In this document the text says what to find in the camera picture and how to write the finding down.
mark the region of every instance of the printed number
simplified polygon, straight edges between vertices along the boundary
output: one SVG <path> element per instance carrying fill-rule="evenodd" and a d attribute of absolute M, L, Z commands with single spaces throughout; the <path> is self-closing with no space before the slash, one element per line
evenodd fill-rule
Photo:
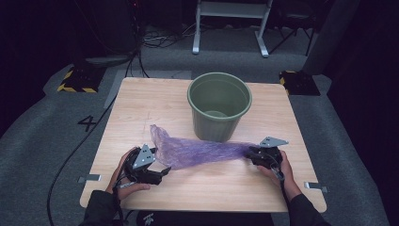
<path fill-rule="evenodd" d="M 90 129 L 90 125 L 95 125 L 97 122 L 93 122 L 92 116 L 87 116 L 84 119 L 80 120 L 78 124 L 83 124 L 86 126 L 86 132 Z"/>

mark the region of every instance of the tabletop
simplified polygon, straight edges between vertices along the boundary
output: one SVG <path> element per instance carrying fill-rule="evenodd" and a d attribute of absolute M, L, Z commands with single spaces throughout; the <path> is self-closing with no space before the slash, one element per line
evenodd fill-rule
<path fill-rule="evenodd" d="M 191 80 L 125 78 L 120 86 L 90 174 L 101 181 L 87 181 L 80 203 L 86 207 L 91 191 L 104 190 L 120 158 L 135 146 L 154 147 L 150 127 L 164 128 L 171 137 L 198 139 L 194 133 L 187 89 Z M 265 137 L 288 140 L 279 146 L 287 153 L 295 181 L 319 212 L 327 205 L 321 190 L 308 189 L 304 182 L 317 178 L 294 111 L 280 84 L 247 83 L 252 105 L 239 121 L 233 142 L 259 144 Z M 155 162 L 150 170 L 165 166 Z M 242 158 L 205 163 L 172 170 L 159 186 L 138 191 L 122 201 L 122 208 L 139 210 L 287 212 L 281 191 L 264 177 L 250 160 Z"/>

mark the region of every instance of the purple mesh bag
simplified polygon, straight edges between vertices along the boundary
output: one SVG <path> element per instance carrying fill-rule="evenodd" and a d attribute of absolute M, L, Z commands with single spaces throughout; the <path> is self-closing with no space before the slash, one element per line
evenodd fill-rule
<path fill-rule="evenodd" d="M 203 163 L 218 162 L 242 158 L 252 143 L 213 142 L 186 138 L 170 137 L 168 132 L 151 125 L 152 142 L 157 148 L 155 157 L 158 162 L 173 170 L 193 167 Z"/>

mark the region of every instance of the green bucket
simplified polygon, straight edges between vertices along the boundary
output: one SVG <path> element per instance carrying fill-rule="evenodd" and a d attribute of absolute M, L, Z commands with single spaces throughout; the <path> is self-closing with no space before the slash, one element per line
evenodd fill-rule
<path fill-rule="evenodd" d="M 187 91 L 199 139 L 225 142 L 252 103 L 249 87 L 228 73 L 206 73 L 194 79 Z"/>

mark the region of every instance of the sleeve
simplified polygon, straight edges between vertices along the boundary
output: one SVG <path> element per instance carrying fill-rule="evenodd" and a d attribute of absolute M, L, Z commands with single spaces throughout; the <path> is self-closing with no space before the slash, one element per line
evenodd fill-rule
<path fill-rule="evenodd" d="M 112 225 L 113 218 L 118 211 L 114 196 L 108 192 L 94 190 L 91 192 L 85 218 L 79 226 L 105 226 Z"/>
<path fill-rule="evenodd" d="M 291 226 L 330 225 L 303 194 L 295 196 L 290 202 L 290 222 Z"/>

